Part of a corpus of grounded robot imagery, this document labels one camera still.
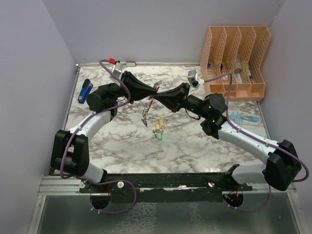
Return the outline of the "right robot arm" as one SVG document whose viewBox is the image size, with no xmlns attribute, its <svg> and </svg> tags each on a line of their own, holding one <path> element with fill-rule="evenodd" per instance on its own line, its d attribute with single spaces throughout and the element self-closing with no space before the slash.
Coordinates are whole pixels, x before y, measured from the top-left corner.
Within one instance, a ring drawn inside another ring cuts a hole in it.
<svg viewBox="0 0 312 234">
<path fill-rule="evenodd" d="M 287 140 L 262 138 L 227 120 L 223 95 L 215 93 L 199 99 L 190 95 L 189 89 L 189 84 L 183 83 L 154 98 L 174 113 L 183 108 L 198 115 L 204 119 L 200 125 L 206 135 L 229 142 L 261 161 L 257 165 L 233 166 L 224 178 L 225 187 L 234 191 L 241 184 L 268 183 L 279 191 L 287 190 L 302 168 L 294 145 Z"/>
</svg>

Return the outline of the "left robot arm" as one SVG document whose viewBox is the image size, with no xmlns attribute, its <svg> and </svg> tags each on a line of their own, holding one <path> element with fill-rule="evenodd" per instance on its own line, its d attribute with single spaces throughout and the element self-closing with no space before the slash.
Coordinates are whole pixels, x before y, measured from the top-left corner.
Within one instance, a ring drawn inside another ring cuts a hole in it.
<svg viewBox="0 0 312 234">
<path fill-rule="evenodd" d="M 116 116 L 118 98 L 125 97 L 133 103 L 154 94 L 156 88 L 139 81 L 128 71 L 120 80 L 99 86 L 86 98 L 91 113 L 70 130 L 59 130 L 55 134 L 51 168 L 91 181 L 96 192 L 105 191 L 106 171 L 90 163 L 89 140 Z"/>
</svg>

